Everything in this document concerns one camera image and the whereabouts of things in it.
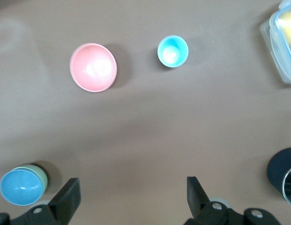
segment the table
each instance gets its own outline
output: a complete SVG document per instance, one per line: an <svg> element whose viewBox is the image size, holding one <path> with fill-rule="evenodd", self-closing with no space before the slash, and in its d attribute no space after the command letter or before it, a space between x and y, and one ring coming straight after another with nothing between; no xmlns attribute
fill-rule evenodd
<svg viewBox="0 0 291 225"><path fill-rule="evenodd" d="M291 225L291 206L269 183L271 157L291 147L291 86L259 26L277 0L0 0L0 179L39 163L50 200L79 177L71 225L181 225L191 217L187 176L234 210L268 210ZM189 46L184 65L157 58L168 35ZM114 55L100 93L72 80L84 43ZM0 196L0 211L17 217Z"/></svg>

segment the silver bolt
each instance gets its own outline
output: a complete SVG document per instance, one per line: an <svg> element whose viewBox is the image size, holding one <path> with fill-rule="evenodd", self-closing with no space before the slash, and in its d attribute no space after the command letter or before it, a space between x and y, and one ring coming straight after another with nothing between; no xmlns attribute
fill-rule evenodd
<svg viewBox="0 0 291 225"><path fill-rule="evenodd" d="M39 207L39 208L34 209L33 213L37 214L37 213L40 213L41 211L42 211L42 208Z"/></svg>
<svg viewBox="0 0 291 225"><path fill-rule="evenodd" d="M263 214L258 210L252 210L252 215L257 218L263 218Z"/></svg>
<svg viewBox="0 0 291 225"><path fill-rule="evenodd" d="M222 206L221 204L215 202L212 204L213 208L216 209L216 210L222 210Z"/></svg>

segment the pink bowl rim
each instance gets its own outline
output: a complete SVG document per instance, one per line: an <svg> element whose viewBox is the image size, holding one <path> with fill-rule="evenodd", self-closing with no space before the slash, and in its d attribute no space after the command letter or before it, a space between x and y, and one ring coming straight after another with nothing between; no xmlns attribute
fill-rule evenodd
<svg viewBox="0 0 291 225"><path fill-rule="evenodd" d="M75 79L74 74L73 74L73 69L72 69L73 61L74 61L74 58L75 58L75 56L77 55L77 53L78 53L81 49L83 49L83 48L85 48L85 47L88 47L88 46L92 46L92 45L95 45L95 46L101 47L101 48L103 48L105 51L107 51L108 54L111 55L111 57L112 57L112 61L113 61L112 63L113 63L113 66L115 67L115 73L113 74L113 77L112 77L112 79L111 79L111 82L110 82L106 87L104 87L104 88L102 88L102 89L99 89L99 90L89 90L89 89L84 88L83 86L81 86L81 85L77 82L77 80ZM75 83L76 83L79 87L81 87L82 89L84 89L84 90L86 90L86 91L90 91L90 92L101 92L101 91L107 90L109 87L112 86L112 84L114 83L114 81L115 81L115 79L116 79L116 75L117 75L117 64L116 64L116 60L115 60L113 54L112 54L112 53L111 53L111 52L110 52L106 47L104 47L104 46L102 46L102 45L100 45L100 44L96 44L96 43L86 43L86 44L83 44L83 45L79 46L79 47L74 51L74 53L71 55L70 63L69 63L69 68L70 68L71 76L72 76L73 80L75 81Z"/></svg>

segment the bowl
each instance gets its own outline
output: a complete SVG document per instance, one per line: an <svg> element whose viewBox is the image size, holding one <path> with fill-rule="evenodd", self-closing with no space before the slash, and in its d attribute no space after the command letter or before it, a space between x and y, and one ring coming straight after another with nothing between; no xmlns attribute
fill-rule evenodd
<svg viewBox="0 0 291 225"><path fill-rule="evenodd" d="M88 43L78 47L72 54L70 73L76 84L84 90L101 92L115 81L117 65L108 49Z"/></svg>
<svg viewBox="0 0 291 225"><path fill-rule="evenodd" d="M165 37L158 45L158 58L170 68L179 67L188 58L188 45L183 38L175 35Z"/></svg>
<svg viewBox="0 0 291 225"><path fill-rule="evenodd" d="M33 204L41 198L44 190L39 176L25 169L11 170L0 181L1 195L14 205Z"/></svg>

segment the cup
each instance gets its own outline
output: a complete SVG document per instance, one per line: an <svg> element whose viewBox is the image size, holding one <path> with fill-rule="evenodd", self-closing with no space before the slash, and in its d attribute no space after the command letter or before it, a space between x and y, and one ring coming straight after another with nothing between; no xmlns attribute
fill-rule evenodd
<svg viewBox="0 0 291 225"><path fill-rule="evenodd" d="M270 183L291 205L291 148L281 150L271 158L267 175Z"/></svg>
<svg viewBox="0 0 291 225"><path fill-rule="evenodd" d="M38 201L48 185L46 173L36 165L22 165L6 173L0 181L0 193L14 205Z"/></svg>
<svg viewBox="0 0 291 225"><path fill-rule="evenodd" d="M188 45L183 38L171 35L165 37L158 45L158 58L170 68L179 67L188 58Z"/></svg>

